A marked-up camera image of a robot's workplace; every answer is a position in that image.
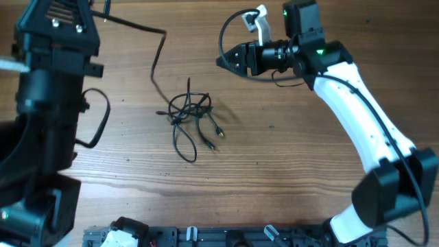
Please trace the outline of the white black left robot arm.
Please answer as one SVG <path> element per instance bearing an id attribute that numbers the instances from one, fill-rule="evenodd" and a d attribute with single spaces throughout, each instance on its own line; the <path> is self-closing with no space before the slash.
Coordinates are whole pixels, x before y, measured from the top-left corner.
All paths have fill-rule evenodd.
<path id="1" fill-rule="evenodd" d="M 90 1 L 31 1 L 14 28 L 4 71 L 19 73 L 17 116 L 1 123 L 1 244 L 55 246 L 73 229 L 80 182 L 62 175 L 76 157 L 85 77 L 103 66 Z"/>

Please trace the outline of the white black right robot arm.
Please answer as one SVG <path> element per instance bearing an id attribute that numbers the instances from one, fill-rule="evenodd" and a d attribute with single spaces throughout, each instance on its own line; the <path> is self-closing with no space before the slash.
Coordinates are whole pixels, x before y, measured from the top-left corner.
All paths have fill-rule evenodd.
<path id="1" fill-rule="evenodd" d="M 381 246 L 394 220 L 416 212 L 428 231 L 427 207 L 438 173 L 434 151 L 417 149 L 397 129 L 367 89 L 347 48 L 338 40 L 326 42 L 315 1 L 284 3 L 284 40 L 272 40 L 267 14 L 264 5 L 238 11 L 258 39 L 221 51 L 217 65 L 253 81 L 266 71 L 291 69 L 293 76 L 277 80 L 277 86 L 306 84 L 315 92 L 345 129 L 366 173 L 349 207 L 317 233 L 293 233 L 290 245 Z"/>

